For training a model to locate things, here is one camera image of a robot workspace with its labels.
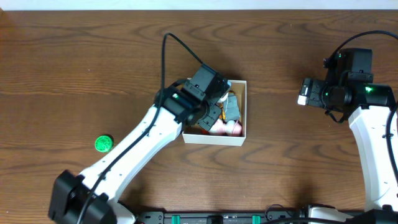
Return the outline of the yellow grey toy car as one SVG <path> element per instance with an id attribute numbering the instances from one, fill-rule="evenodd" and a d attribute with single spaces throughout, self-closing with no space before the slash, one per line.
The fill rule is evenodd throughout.
<path id="1" fill-rule="evenodd" d="M 227 100 L 222 103 L 218 103 L 218 106 L 221 108 L 220 118 L 225 123 L 230 120 L 236 121 L 241 117 L 238 99 L 233 91 L 229 91 Z"/>

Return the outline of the pink white duck figure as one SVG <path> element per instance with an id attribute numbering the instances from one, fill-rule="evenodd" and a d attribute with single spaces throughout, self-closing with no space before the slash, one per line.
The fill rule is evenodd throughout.
<path id="1" fill-rule="evenodd" d="M 217 136 L 226 134 L 227 136 L 240 137 L 243 133 L 243 127 L 239 121 L 230 120 L 224 123 L 223 120 L 218 119 L 208 132 Z"/>

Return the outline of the green round spinner toy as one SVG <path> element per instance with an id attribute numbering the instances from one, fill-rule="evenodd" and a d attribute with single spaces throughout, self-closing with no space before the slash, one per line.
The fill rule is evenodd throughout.
<path id="1" fill-rule="evenodd" d="M 95 141 L 95 149 L 101 153 L 108 153 L 113 149 L 114 140 L 110 135 L 101 135 Z"/>

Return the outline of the pig face rattle drum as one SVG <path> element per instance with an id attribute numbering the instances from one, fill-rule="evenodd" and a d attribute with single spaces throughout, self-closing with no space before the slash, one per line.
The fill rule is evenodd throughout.
<path id="1" fill-rule="evenodd" d="M 222 103 L 224 101 L 226 101 L 228 98 L 228 93 L 225 93 L 218 101 L 217 103 Z"/>

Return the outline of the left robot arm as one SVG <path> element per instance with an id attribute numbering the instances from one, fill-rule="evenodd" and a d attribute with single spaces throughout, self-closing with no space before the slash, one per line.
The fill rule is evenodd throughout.
<path id="1" fill-rule="evenodd" d="M 142 121 L 102 159 L 73 175 L 63 171 L 53 185 L 49 218 L 61 224 L 135 223 L 119 198 L 130 181 L 187 126 L 216 123 L 231 82 L 203 64 L 193 78 L 162 87 Z"/>

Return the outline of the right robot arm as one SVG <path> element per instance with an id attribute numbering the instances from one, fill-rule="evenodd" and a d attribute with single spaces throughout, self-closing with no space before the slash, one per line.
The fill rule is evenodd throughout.
<path id="1" fill-rule="evenodd" d="M 324 80 L 306 78 L 298 104 L 342 113 L 358 147 L 365 184 L 365 209 L 358 216 L 312 207 L 308 216 L 345 223 L 397 223 L 397 115 L 392 88 L 375 84 L 370 49 L 348 48 L 325 60 Z"/>

